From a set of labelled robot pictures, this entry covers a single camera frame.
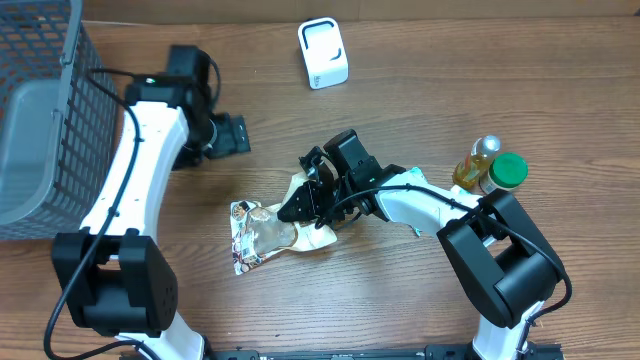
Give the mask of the brown patterned snack bag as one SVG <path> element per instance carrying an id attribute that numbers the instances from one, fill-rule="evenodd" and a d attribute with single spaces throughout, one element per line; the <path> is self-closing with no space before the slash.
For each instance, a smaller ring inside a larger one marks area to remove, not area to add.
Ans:
<path id="1" fill-rule="evenodd" d="M 251 200 L 230 204 L 231 251 L 236 275 L 249 272 L 280 252 L 310 252 L 337 241 L 331 228 L 316 229 L 311 222 L 280 221 L 277 211 L 282 205 L 263 206 Z"/>

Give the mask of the clear plastic bottle grey cap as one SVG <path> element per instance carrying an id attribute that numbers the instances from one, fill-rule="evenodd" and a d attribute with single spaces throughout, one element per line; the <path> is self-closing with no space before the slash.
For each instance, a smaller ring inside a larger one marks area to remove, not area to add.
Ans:
<path id="1" fill-rule="evenodd" d="M 488 170 L 501 150 L 501 140 L 496 135 L 486 135 L 476 140 L 470 152 L 458 163 L 452 174 L 455 185 L 470 190 Z"/>

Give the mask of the green lid jar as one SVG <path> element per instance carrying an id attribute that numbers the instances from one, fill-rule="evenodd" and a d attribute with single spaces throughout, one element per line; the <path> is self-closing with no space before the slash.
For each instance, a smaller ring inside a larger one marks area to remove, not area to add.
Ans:
<path id="1" fill-rule="evenodd" d="M 514 191 L 528 177 L 528 163 L 517 153 L 503 153 L 491 163 L 480 178 L 479 186 L 484 193 L 501 189 Z"/>

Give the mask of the mint green wipes pack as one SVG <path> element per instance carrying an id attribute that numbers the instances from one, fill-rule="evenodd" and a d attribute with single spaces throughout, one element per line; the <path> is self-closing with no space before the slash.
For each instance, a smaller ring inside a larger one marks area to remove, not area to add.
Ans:
<path id="1" fill-rule="evenodd" d="M 407 178 L 405 183 L 412 187 L 426 188 L 429 185 L 426 177 L 419 167 L 413 167 L 406 172 Z"/>

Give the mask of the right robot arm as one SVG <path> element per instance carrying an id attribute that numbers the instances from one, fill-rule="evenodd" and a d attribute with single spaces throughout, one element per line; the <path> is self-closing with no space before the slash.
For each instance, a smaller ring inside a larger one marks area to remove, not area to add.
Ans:
<path id="1" fill-rule="evenodd" d="M 398 166 L 381 167 L 346 130 L 299 160 L 307 181 L 288 196 L 283 222 L 334 225 L 374 215 L 436 237 L 480 314 L 466 344 L 428 344 L 418 359 L 561 359 L 529 340 L 536 320 L 568 303 L 572 284 L 557 253 L 514 195 L 445 190 Z"/>

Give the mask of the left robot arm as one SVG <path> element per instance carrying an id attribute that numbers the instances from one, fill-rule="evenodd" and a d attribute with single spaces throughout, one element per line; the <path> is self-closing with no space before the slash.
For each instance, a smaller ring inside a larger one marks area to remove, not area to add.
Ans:
<path id="1" fill-rule="evenodd" d="M 159 212 L 172 171 L 250 149 L 241 116 L 215 113 L 218 65 L 195 45 L 173 45 L 164 71 L 131 74 L 123 96 L 102 87 L 124 111 L 106 181 L 75 232 L 56 235 L 51 260 L 62 293 L 43 348 L 67 309 L 80 328 L 111 338 L 84 358 L 119 347 L 137 359 L 212 359 L 206 336 L 178 313 L 177 277 L 157 245 Z"/>

